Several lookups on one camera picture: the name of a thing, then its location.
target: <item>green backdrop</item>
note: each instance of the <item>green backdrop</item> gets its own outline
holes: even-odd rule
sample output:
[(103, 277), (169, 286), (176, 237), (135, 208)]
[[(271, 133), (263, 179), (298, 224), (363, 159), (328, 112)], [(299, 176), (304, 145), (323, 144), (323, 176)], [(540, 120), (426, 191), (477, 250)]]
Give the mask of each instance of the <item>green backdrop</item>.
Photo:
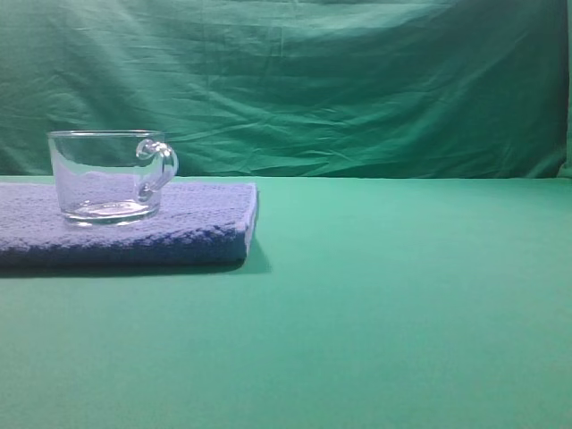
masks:
[(144, 128), (182, 175), (554, 176), (567, 50), (566, 0), (0, 0), (0, 173)]

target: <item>glass cup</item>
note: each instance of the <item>glass cup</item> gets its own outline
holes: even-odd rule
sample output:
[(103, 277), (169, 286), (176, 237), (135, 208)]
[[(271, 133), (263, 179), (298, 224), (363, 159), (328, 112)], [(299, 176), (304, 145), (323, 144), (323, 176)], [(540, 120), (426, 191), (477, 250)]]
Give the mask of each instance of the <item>glass cup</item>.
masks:
[(179, 162), (159, 131), (53, 131), (47, 134), (63, 216), (121, 223), (154, 215)]

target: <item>blue towel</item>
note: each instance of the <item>blue towel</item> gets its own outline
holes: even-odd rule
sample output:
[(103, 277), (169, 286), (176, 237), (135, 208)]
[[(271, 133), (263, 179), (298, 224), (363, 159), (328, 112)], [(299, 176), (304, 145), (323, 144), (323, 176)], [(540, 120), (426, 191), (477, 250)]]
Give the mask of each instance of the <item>blue towel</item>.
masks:
[(0, 266), (194, 265), (244, 260), (254, 184), (170, 183), (155, 216), (82, 228), (60, 214), (54, 185), (0, 184)]

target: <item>cup rim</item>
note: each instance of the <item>cup rim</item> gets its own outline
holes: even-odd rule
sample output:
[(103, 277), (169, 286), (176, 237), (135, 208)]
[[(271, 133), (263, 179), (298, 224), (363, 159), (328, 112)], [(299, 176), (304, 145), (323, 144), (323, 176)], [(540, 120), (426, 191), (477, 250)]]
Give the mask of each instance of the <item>cup rim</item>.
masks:
[(60, 137), (153, 137), (164, 134), (154, 130), (59, 130), (47, 133), (49, 138)]

